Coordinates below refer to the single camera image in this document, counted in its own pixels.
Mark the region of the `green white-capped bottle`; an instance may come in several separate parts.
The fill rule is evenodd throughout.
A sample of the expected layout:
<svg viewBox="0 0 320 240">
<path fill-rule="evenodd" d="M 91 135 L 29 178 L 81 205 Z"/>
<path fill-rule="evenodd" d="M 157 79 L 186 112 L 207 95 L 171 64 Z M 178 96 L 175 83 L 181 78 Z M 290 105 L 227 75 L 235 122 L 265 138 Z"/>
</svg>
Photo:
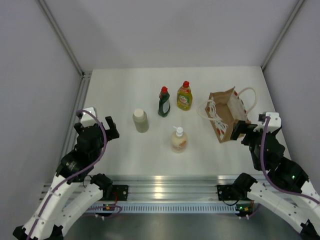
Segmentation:
<svg viewBox="0 0 320 240">
<path fill-rule="evenodd" d="M 141 108 L 135 109 L 132 115 L 132 119 L 133 119 L 135 128 L 139 133 L 145 133 L 149 130 L 148 116 L 143 109 Z"/>
</svg>

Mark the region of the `green dish soap bottle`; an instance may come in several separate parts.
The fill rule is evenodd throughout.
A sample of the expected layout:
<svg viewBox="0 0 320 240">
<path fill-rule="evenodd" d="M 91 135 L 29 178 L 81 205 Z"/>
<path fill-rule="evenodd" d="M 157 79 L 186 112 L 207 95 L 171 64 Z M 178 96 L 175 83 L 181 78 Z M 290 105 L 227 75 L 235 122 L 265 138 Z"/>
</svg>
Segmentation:
<svg viewBox="0 0 320 240">
<path fill-rule="evenodd" d="M 164 118 L 169 114 L 170 109 L 170 94 L 168 92 L 168 88 L 163 86 L 159 93 L 158 115 Z"/>
</svg>

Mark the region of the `cream pump lotion bottle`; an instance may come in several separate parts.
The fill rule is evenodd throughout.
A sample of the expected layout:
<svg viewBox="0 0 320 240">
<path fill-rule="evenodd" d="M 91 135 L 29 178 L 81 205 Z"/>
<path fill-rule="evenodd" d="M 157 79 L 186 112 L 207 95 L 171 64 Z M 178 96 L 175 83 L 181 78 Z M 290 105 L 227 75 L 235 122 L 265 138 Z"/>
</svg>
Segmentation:
<svg viewBox="0 0 320 240">
<path fill-rule="evenodd" d="M 173 151 L 181 153 L 187 147 L 188 136 L 181 126 L 174 126 L 174 128 L 175 131 L 171 134 L 171 148 Z"/>
</svg>

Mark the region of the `clear red-capped bottle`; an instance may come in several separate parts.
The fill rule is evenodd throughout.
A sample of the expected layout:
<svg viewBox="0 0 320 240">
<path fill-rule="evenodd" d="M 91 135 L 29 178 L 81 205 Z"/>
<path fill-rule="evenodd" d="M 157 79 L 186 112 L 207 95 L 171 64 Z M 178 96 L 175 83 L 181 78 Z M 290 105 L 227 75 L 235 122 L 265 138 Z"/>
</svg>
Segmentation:
<svg viewBox="0 0 320 240">
<path fill-rule="evenodd" d="M 192 106 L 192 102 L 193 95 L 190 88 L 190 83 L 188 81 L 184 81 L 176 94 L 177 106 L 183 111 L 188 111 Z"/>
</svg>

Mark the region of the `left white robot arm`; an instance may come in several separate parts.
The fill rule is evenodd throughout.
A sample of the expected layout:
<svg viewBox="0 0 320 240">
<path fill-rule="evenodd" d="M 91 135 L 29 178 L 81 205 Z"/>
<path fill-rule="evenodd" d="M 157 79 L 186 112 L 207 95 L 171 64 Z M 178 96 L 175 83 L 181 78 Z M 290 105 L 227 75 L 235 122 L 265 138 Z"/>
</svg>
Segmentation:
<svg viewBox="0 0 320 240">
<path fill-rule="evenodd" d="M 78 134 L 76 144 L 61 159 L 49 190 L 33 216 L 14 229 L 12 234 L 18 240 L 62 240 L 92 204 L 113 194 L 113 181 L 99 173 L 91 177 L 85 190 L 74 200 L 68 201 L 102 158 L 108 141 L 120 137 L 111 116 L 105 117 L 108 129 L 87 110 L 78 117 L 80 121 L 74 125 Z"/>
</svg>

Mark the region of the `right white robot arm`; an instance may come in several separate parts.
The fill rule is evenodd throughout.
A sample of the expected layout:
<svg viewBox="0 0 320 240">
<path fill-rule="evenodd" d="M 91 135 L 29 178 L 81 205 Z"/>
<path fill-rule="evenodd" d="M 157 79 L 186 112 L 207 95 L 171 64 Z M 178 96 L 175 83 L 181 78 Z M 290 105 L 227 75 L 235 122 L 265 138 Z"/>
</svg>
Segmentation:
<svg viewBox="0 0 320 240">
<path fill-rule="evenodd" d="M 320 193 L 307 173 L 296 162 L 284 157 L 285 147 L 276 139 L 281 127 L 238 121 L 231 140 L 244 134 L 242 144 L 249 147 L 253 166 L 262 171 L 269 185 L 288 195 L 292 201 L 278 196 L 247 173 L 241 173 L 230 191 L 238 200 L 253 200 L 287 222 L 303 240 L 320 238 Z"/>
</svg>

